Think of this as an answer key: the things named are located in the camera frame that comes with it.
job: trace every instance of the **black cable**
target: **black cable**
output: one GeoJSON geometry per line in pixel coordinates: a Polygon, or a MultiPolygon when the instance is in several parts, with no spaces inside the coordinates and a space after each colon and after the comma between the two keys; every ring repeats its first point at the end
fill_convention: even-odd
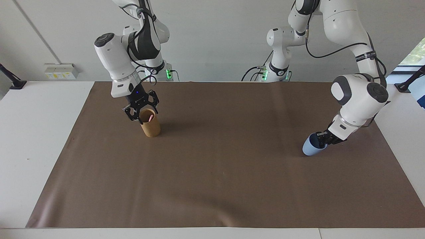
{"type": "Polygon", "coordinates": [[[254,76],[255,75],[257,75],[257,76],[259,76],[261,73],[258,73],[258,72],[256,72],[256,73],[254,73],[252,76],[251,76],[251,79],[249,80],[249,81],[252,81],[252,79],[254,78],[254,76]]]}
{"type": "Polygon", "coordinates": [[[245,76],[247,76],[247,74],[248,74],[250,71],[254,70],[254,69],[257,69],[257,66],[254,66],[254,67],[250,68],[249,70],[247,70],[247,71],[245,72],[244,76],[242,77],[242,80],[241,80],[241,81],[244,81],[245,76]]]}
{"type": "Polygon", "coordinates": [[[121,8],[121,9],[125,9],[125,8],[127,8],[127,7],[129,7],[129,6],[134,6],[134,7],[136,7],[136,8],[139,8],[139,6],[137,6],[137,5],[136,5],[136,4],[134,4],[134,3],[130,3],[130,4],[127,4],[127,5],[122,6],[122,7],[119,7],[119,8],[121,8]]]}
{"type": "Polygon", "coordinates": [[[291,76],[289,77],[288,82],[291,82],[291,78],[292,78],[292,71],[289,71],[288,74],[291,73],[291,76]]]}
{"type": "Polygon", "coordinates": [[[178,82],[180,82],[180,77],[179,77],[179,74],[178,74],[178,72],[177,72],[176,70],[171,70],[170,72],[175,72],[175,73],[177,74],[177,79],[178,79],[178,82]]]}
{"type": "MultiPolygon", "coordinates": [[[[320,0],[314,0],[314,2],[313,2],[313,6],[316,6],[316,1],[320,1],[320,0]]],[[[310,13],[310,17],[309,17],[309,20],[307,21],[307,28],[306,28],[306,30],[307,31],[309,31],[309,29],[310,29],[310,20],[312,19],[312,16],[313,16],[313,11],[310,13]]],[[[328,57],[328,56],[330,56],[330,55],[333,55],[333,54],[335,54],[335,53],[337,53],[337,52],[340,52],[340,51],[342,51],[342,50],[345,50],[345,49],[347,49],[347,48],[349,48],[349,47],[352,47],[352,46],[356,46],[356,45],[368,45],[367,43],[354,43],[354,44],[351,44],[351,45],[348,45],[348,46],[345,46],[345,47],[343,47],[343,48],[341,48],[341,49],[339,49],[339,50],[336,50],[336,51],[334,51],[334,52],[331,52],[331,53],[329,53],[329,54],[326,54],[326,55],[323,55],[323,56],[315,56],[315,55],[313,55],[311,52],[310,52],[310,50],[309,50],[309,46],[308,46],[308,39],[309,39],[309,37],[308,37],[308,35],[307,35],[307,37],[306,37],[306,49],[307,49],[307,52],[309,53],[309,55],[310,56],[312,56],[313,58],[316,58],[316,59],[319,59],[319,58],[324,58],[324,57],[328,57]]]]}
{"type": "Polygon", "coordinates": [[[149,8],[149,11],[152,11],[152,10],[150,9],[149,0],[147,0],[146,2],[147,2],[147,8],[149,8]]]}
{"type": "Polygon", "coordinates": [[[138,20],[137,18],[133,17],[130,13],[128,13],[125,9],[122,9],[127,15],[129,15],[130,17],[132,17],[133,19],[138,20]]]}
{"type": "Polygon", "coordinates": [[[146,76],[145,78],[143,78],[142,79],[142,81],[141,82],[144,82],[145,80],[147,80],[149,78],[149,83],[150,83],[150,85],[152,85],[152,86],[155,86],[156,85],[156,83],[158,82],[158,80],[156,79],[156,77],[155,76],[153,76],[153,75],[148,75],[148,76],[146,76]]]}
{"type": "MultiPolygon", "coordinates": [[[[265,62],[264,62],[264,64],[263,64],[263,66],[265,66],[265,65],[266,65],[267,61],[270,59],[270,57],[272,56],[272,54],[273,54],[273,51],[272,51],[272,52],[270,52],[269,56],[267,57],[266,61],[265,61],[265,62]]],[[[257,81],[257,77],[260,75],[260,73],[261,73],[261,69],[258,71],[258,74],[257,74],[257,76],[255,77],[255,80],[254,80],[254,81],[257,81]]]]}
{"type": "MultiPolygon", "coordinates": [[[[385,105],[384,105],[384,107],[387,105],[387,104],[389,104],[389,103],[391,103],[391,101],[387,101],[387,103],[385,103],[385,105]]],[[[375,117],[378,115],[378,113],[376,113],[373,117],[372,117],[372,120],[368,123],[368,125],[367,126],[362,126],[361,128],[367,128],[367,127],[369,127],[369,126],[371,126],[371,124],[375,121],[375,117]]]]}
{"type": "Polygon", "coordinates": [[[335,53],[337,53],[337,52],[340,52],[340,51],[342,51],[342,50],[345,50],[345,49],[347,49],[347,48],[349,48],[349,47],[356,46],[356,45],[366,45],[366,46],[367,46],[368,44],[367,44],[367,43],[354,43],[354,44],[351,44],[351,45],[345,46],[345,47],[343,47],[343,48],[341,48],[341,49],[339,49],[339,50],[336,50],[336,51],[334,51],[334,52],[331,52],[331,53],[329,53],[329,54],[326,54],[326,55],[323,55],[323,56],[315,56],[315,55],[311,54],[311,52],[310,52],[310,50],[309,50],[309,47],[308,47],[307,40],[306,40],[306,49],[307,49],[307,52],[310,54],[310,56],[312,56],[312,57],[314,57],[314,58],[316,58],[316,59],[324,58],[324,57],[328,57],[328,56],[330,56],[330,55],[333,55],[333,54],[335,54],[335,53]]]}
{"type": "Polygon", "coordinates": [[[384,63],[382,63],[382,61],[381,60],[379,60],[379,58],[378,57],[375,57],[375,59],[379,62],[379,64],[381,64],[382,65],[382,67],[384,68],[384,75],[383,76],[386,76],[387,75],[387,68],[385,67],[385,65],[384,65],[384,63]]]}

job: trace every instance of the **cardboard tube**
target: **cardboard tube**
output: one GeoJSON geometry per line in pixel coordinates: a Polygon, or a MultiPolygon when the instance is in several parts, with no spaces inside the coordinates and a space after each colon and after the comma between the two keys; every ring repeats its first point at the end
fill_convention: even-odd
{"type": "Polygon", "coordinates": [[[153,138],[159,135],[161,132],[161,126],[159,125],[158,117],[156,116],[155,111],[151,109],[144,109],[139,114],[140,120],[142,120],[143,132],[149,138],[153,138]],[[149,122],[150,116],[153,115],[153,119],[149,122]]]}

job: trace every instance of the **brown mat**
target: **brown mat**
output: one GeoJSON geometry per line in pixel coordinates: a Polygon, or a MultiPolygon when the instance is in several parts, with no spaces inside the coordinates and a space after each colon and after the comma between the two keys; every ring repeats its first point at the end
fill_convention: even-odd
{"type": "Polygon", "coordinates": [[[425,227],[375,124],[303,155],[340,108],[330,86],[158,83],[149,139],[95,83],[27,227],[425,227]]]}

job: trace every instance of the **light blue cup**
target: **light blue cup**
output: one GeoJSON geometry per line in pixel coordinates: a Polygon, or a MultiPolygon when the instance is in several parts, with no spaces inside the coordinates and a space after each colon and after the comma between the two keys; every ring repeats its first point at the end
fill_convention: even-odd
{"type": "Polygon", "coordinates": [[[319,148],[319,140],[317,139],[316,134],[310,134],[310,136],[304,142],[303,153],[307,156],[313,156],[315,154],[320,153],[327,147],[328,145],[325,145],[324,148],[319,148]]]}

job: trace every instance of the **electrical outlet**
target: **electrical outlet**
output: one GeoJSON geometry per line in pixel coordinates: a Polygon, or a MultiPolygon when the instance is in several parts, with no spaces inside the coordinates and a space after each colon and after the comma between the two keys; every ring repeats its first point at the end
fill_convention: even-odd
{"type": "Polygon", "coordinates": [[[66,77],[63,75],[63,70],[64,68],[62,67],[56,67],[56,70],[53,72],[53,74],[55,75],[55,77],[59,80],[66,80],[66,77]]]}
{"type": "Polygon", "coordinates": [[[44,74],[47,76],[49,80],[57,80],[57,77],[54,74],[54,71],[56,70],[56,67],[49,66],[45,71],[44,74]]]}
{"type": "Polygon", "coordinates": [[[78,71],[75,69],[74,64],[55,65],[46,63],[44,65],[47,66],[44,74],[50,80],[76,80],[78,77],[78,71]]]}

